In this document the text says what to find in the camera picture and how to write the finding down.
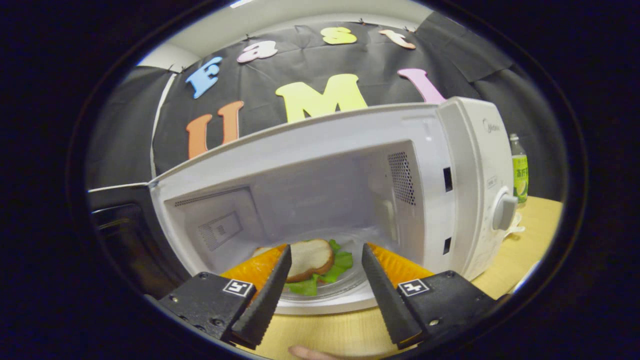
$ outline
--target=lettuce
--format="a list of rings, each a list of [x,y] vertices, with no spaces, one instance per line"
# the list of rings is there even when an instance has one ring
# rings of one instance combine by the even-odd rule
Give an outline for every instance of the lettuce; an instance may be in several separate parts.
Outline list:
[[[329,271],[324,275],[314,274],[313,277],[308,280],[284,284],[289,291],[305,296],[315,296],[317,295],[318,279],[323,282],[336,282],[338,280],[338,276],[342,275],[353,266],[353,256],[350,252],[340,251],[342,247],[338,245],[334,239],[329,241],[329,245],[334,253],[333,266]]]
[[[298,282],[290,282],[289,284],[284,284],[285,288],[288,288],[292,293],[304,295],[304,296],[316,296],[317,295],[317,279],[318,274],[314,274],[311,279],[298,281]]]

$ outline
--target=bottle label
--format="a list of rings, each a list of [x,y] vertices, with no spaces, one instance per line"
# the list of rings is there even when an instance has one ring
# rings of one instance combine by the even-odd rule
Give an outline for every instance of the bottle label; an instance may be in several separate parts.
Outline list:
[[[529,165],[527,156],[513,158],[513,196],[518,197],[518,203],[527,201],[529,192]]]

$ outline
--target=white wall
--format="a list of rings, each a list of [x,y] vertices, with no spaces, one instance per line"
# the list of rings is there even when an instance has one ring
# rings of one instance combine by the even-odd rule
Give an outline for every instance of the white wall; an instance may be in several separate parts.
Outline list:
[[[183,67],[188,67],[200,59],[200,56],[191,51],[165,42],[142,59],[138,66],[155,66],[163,69],[171,67],[171,70],[180,72]]]
[[[237,8],[227,6],[206,15],[169,38],[167,43],[203,58],[244,39],[247,33],[259,35],[309,22],[358,21],[359,18],[372,24],[406,26],[413,30],[431,12],[411,0],[253,0]],[[178,52],[155,55],[154,59],[145,59],[143,63],[148,64],[151,60],[168,63],[172,62],[172,56],[176,61],[181,59]]]

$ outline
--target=bread slice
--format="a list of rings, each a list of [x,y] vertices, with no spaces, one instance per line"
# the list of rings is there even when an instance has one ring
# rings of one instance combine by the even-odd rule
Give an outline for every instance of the bread slice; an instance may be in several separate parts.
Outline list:
[[[324,239],[291,244],[291,268],[286,282],[304,281],[313,274],[324,275],[333,266],[333,250]]]
[[[255,258],[256,256],[267,252],[269,250],[273,249],[273,247],[258,247],[253,251],[253,255],[251,255],[252,258]]]

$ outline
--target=brand logo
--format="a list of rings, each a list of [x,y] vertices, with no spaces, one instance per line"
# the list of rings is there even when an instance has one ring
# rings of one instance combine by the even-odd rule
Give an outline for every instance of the brand logo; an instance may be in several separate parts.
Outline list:
[[[489,124],[486,119],[482,120],[482,125],[487,133],[491,133],[492,131],[500,131],[500,126]]]

